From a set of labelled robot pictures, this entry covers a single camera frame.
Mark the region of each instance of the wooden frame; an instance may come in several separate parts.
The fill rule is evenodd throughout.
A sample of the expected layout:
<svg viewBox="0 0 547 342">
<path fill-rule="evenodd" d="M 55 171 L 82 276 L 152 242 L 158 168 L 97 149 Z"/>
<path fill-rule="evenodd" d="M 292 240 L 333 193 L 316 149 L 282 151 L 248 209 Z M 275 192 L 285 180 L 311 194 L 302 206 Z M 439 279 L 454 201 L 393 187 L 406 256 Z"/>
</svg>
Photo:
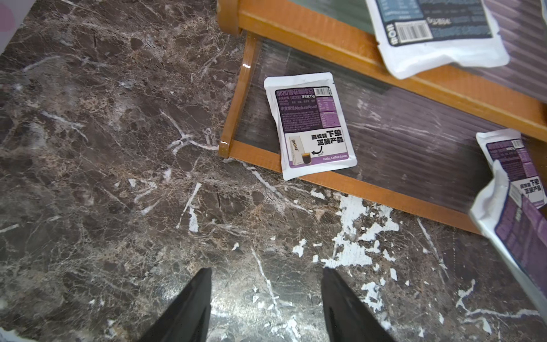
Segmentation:
<svg viewBox="0 0 547 342">
<path fill-rule="evenodd" d="M 256 10 L 257 6 L 262 6 L 263 10 L 264 8 L 269 8 L 269 4 L 270 3 L 266 2 L 241 0 L 239 5 L 240 25 L 242 25 L 242 27 L 253 27 L 258 32 L 267 32 L 272 29 L 269 26 L 272 25 L 272 23 L 259 24 L 259 19 L 252 18 L 251 16 L 251 10 Z M 289 6 L 285 0 L 276 2 L 276 4 L 281 4 L 281 8 L 283 8 L 283 6 Z M 274 8 L 270 8 L 270 10 L 272 10 L 272 13 L 277 13 L 276 15 L 280 15 L 278 10 L 275 10 Z M 283 20 L 283 22 L 287 25 L 289 24 L 287 21 L 291 21 L 290 15 L 281 15 L 281 17 L 286 19 Z M 322 20 L 329 21 L 334 19 L 328 18 Z M 332 27 L 332 25 L 332 23 L 325 24 L 325 32 L 329 30 L 340 30 L 340 27 Z M 296 48 L 304 52 L 316 56 L 319 55 L 319 57 L 331 62 L 342 64 L 350 69 L 376 77 L 384 82 L 394 84 L 404 89 L 412 90 L 417 94 L 424 95 L 424 93 L 427 93 L 429 96 L 425 95 L 426 97 L 467 111 L 471 114 L 475 114 L 478 117 L 504 124 L 505 126 L 512 126 L 517 129 L 520 127 L 521 130 L 528 129 L 527 133 L 529 135 L 535 136 L 544 141 L 547 140 L 547 121 L 545 116 L 543 116 L 544 105 L 523 94 L 514 92 L 496 84 L 492 84 L 491 82 L 488 82 L 480 77 L 467 74 L 459 69 L 449 66 L 438 68 L 435 71 L 422 73 L 419 77 L 417 76 L 412 77 L 409 80 L 399 81 L 389 76 L 387 71 L 384 69 L 383 64 L 381 64 L 381 60 L 378 61 L 379 55 L 374 52 L 376 51 L 375 44 L 374 49 L 369 49 L 368 52 L 360 50 L 361 55 L 358 53 L 344 55 L 343 51 L 337 51 L 332 47 L 325 48 L 325 46 L 322 46 L 318 42 L 314 43 L 310 36 L 302 36 L 302 32 L 299 32 L 298 34 L 295 32 L 283 33 L 282 29 L 275 28 L 275 30 L 277 29 L 280 30 L 280 33 L 278 32 L 280 35 L 286 34 L 287 37 L 292 37 L 291 39 L 294 39 L 293 43 L 295 45 L 303 43 L 304 45 L 298 45 Z M 351 33 L 351 31 L 354 30 L 352 27 L 345 27 L 344 30 L 347 30 L 346 33 L 349 36 L 356 34 L 355 32 Z M 364 32 L 359 31 L 361 38 L 363 38 L 364 34 Z M 254 33 L 247 34 L 240 75 L 235 89 L 234 98 L 232 99 L 230 110 L 226 118 L 222 137 L 220 139 L 219 155 L 223 158 L 234 158 L 272 171 L 281 172 L 281 158 L 278 154 L 234 140 L 239 119 L 245 105 L 249 87 L 251 85 L 257 57 L 260 53 L 260 40 L 261 37 Z M 368 58 L 365 56 L 366 54 L 372 55 L 372 57 Z M 483 86 L 491 88 L 482 90 L 478 89 Z M 505 105 L 508 105 L 510 111 L 505 111 L 498 108 L 499 106 Z M 523 115 L 518 114 L 517 109 L 519 105 L 523 106 L 521 109 L 528 111 L 526 113 L 529 115 L 526 113 Z M 531 139 L 528 149 L 531 152 L 536 167 L 538 168 L 540 177 L 546 179 L 547 144 L 545 144 L 544 141 Z M 470 231 L 472 233 L 479 233 L 466 213 L 403 195 L 388 189 L 380 188 L 336 172 L 329 171 L 314 173 L 312 175 L 301 177 L 301 179 L 319 186 L 331 188 L 333 190 L 351 194 L 365 200 L 384 204 L 397 210 L 402 210 L 459 229 Z"/>
</svg>

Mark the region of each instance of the ribbed plastic panel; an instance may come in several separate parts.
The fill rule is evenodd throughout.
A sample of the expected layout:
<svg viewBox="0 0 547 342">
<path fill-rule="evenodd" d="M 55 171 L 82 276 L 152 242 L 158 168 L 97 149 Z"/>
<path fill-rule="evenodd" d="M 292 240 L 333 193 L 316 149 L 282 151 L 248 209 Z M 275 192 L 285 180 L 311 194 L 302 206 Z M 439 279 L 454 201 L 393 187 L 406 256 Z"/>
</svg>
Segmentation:
<svg viewBox="0 0 547 342">
<path fill-rule="evenodd" d="M 236 139 L 279 153 L 268 76 L 331 72 L 358 165 L 346 176 L 467 212 L 492 178 L 475 140 L 496 124 L 266 40 Z"/>
</svg>

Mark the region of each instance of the white sealed edge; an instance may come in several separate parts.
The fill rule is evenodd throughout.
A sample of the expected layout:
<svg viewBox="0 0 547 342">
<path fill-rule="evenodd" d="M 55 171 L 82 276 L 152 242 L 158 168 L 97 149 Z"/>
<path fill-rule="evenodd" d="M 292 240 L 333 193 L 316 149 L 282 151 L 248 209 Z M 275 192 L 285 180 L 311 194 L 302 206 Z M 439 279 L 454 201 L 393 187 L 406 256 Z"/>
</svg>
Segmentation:
<svg viewBox="0 0 547 342">
<path fill-rule="evenodd" d="M 322 86 L 328 86 L 331 89 L 337 117 L 340 122 L 342 137 L 346 142 L 348 158 L 343 160 L 329 161 L 321 164 L 312 164 L 303 167 L 291 168 L 289 166 L 289 149 L 287 148 L 285 133 L 281 124 L 281 113 L 279 105 L 277 103 L 275 92 L 276 90 L 280 89 L 311 88 Z M 277 127 L 277 135 L 279 138 L 281 150 L 281 169 L 283 171 L 284 180 L 288 181 L 289 179 L 309 175 L 311 173 L 345 169 L 347 167 L 357 165 L 357 158 L 351 145 L 350 135 L 347 131 L 346 121 L 344 119 L 344 114 L 340 105 L 340 99 L 338 98 L 338 93 L 334 85 L 333 75 L 330 72 L 295 76 L 267 77 L 264 80 L 264 89 L 266 90 L 266 96 L 270 104 L 271 114 Z"/>
<path fill-rule="evenodd" d="M 391 73 L 405 79 L 422 71 L 450 63 L 463 67 L 498 67 L 509 63 L 509 54 L 499 35 L 499 26 L 488 8 L 482 4 L 492 38 L 450 39 L 415 43 L 399 47 L 391 46 L 383 26 L 376 0 L 366 0 L 373 22 L 378 49 Z"/>
</svg>

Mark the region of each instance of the nutrition facts table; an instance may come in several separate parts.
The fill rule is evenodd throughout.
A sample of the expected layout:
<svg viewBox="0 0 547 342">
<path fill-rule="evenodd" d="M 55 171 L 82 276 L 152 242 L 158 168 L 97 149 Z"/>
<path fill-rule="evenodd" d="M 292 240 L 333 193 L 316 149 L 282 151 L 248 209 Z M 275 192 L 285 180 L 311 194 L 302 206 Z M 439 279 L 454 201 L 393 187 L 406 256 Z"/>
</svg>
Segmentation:
<svg viewBox="0 0 547 342">
<path fill-rule="evenodd" d="M 323 128 L 340 127 L 338 114 L 336 112 L 321 113 L 321 124 L 323 125 Z"/>
</svg>

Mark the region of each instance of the coffee sample packet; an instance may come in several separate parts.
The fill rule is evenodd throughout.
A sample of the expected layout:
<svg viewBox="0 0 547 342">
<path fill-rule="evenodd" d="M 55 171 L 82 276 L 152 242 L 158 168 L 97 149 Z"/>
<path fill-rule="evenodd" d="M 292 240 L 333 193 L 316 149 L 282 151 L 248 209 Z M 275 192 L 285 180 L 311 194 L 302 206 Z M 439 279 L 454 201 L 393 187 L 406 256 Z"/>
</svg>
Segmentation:
<svg viewBox="0 0 547 342">
<path fill-rule="evenodd" d="M 283 179 L 357 165 L 330 72 L 267 77 Z"/>
<path fill-rule="evenodd" d="M 545 188 L 532 163 L 528 150 L 522 143 L 520 132 L 514 129 L 477 133 L 477 142 L 490 167 L 497 159 L 507 172 L 511 183 L 519 189 L 530 202 L 541 208 L 547 204 Z"/>
</svg>

